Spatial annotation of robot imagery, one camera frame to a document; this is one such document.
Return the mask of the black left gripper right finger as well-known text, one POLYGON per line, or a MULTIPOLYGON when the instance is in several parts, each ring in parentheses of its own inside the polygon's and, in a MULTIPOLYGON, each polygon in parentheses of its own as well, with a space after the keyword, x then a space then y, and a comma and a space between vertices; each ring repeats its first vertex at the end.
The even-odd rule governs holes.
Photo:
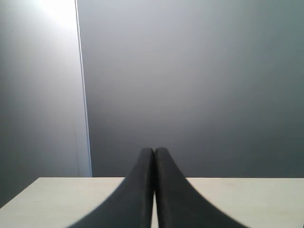
POLYGON ((154 152, 156 204, 160 228, 244 228, 208 200, 187 181, 169 150, 154 152))

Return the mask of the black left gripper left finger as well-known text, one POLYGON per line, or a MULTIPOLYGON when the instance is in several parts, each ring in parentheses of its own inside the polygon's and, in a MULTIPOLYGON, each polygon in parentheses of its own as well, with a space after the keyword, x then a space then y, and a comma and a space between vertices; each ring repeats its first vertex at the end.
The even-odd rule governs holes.
POLYGON ((154 152, 143 148, 131 172, 107 199, 71 228, 150 228, 155 190, 154 152))

